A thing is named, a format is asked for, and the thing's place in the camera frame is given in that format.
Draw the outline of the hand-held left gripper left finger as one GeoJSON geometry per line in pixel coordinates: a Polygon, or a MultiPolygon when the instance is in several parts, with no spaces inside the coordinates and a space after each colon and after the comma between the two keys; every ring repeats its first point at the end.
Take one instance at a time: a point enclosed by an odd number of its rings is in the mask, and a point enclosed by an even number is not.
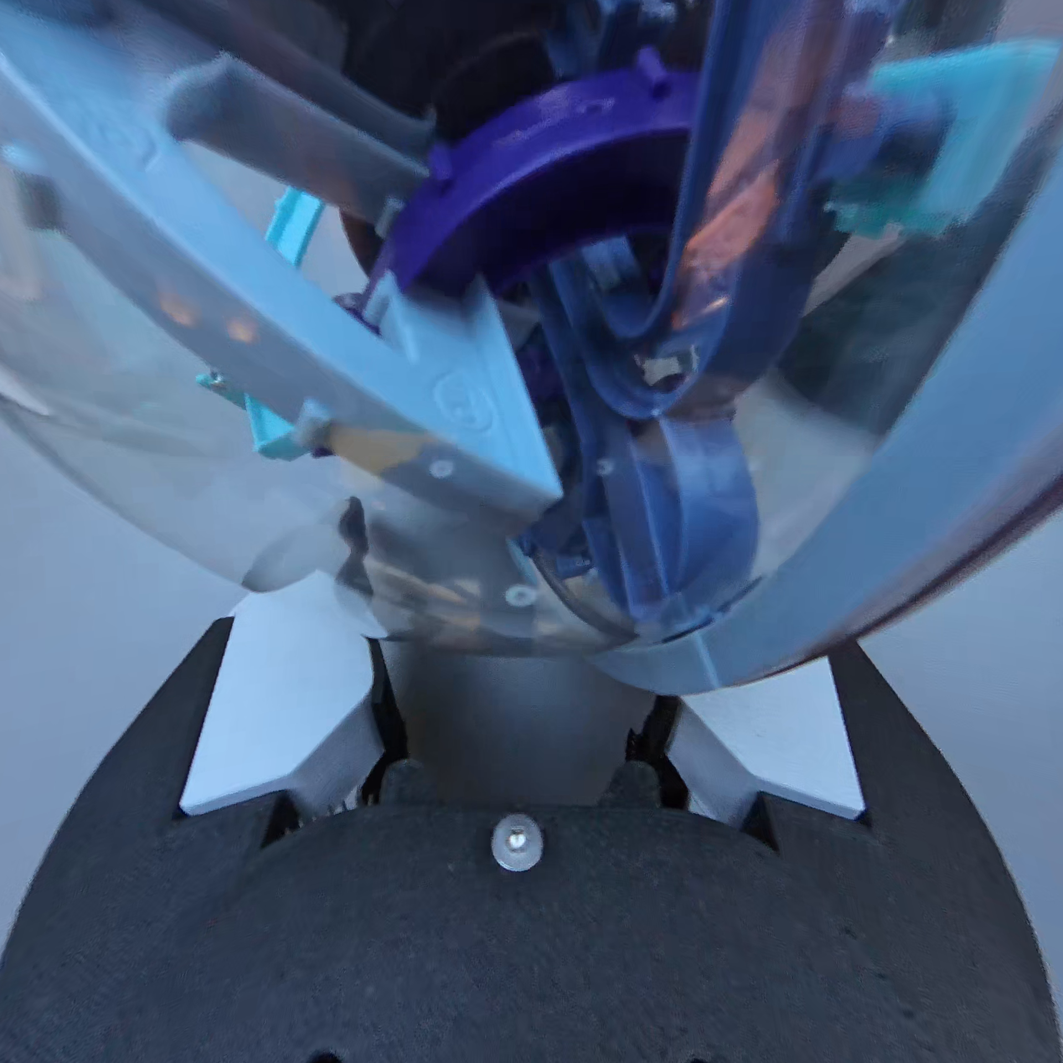
{"type": "Polygon", "coordinates": [[[299,817],[325,817],[374,802],[409,747],[362,600],[303,579],[250,594],[231,620],[180,811],[282,794],[299,817]]]}

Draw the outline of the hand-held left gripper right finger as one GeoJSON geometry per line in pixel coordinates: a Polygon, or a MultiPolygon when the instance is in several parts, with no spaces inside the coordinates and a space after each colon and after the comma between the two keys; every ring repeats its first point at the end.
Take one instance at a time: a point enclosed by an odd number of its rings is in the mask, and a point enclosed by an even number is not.
{"type": "Polygon", "coordinates": [[[865,812],[840,695],[827,662],[753,684],[654,698],[629,757],[651,767],[665,808],[741,825],[762,795],[855,821],[865,812]]]}

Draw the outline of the clear plastic maze ball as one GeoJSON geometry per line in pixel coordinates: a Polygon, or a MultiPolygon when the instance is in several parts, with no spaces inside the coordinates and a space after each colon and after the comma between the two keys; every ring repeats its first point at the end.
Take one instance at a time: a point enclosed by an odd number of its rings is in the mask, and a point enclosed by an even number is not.
{"type": "Polygon", "coordinates": [[[1061,509],[1061,2],[2,2],[2,423],[248,592],[660,693],[1061,509]]]}

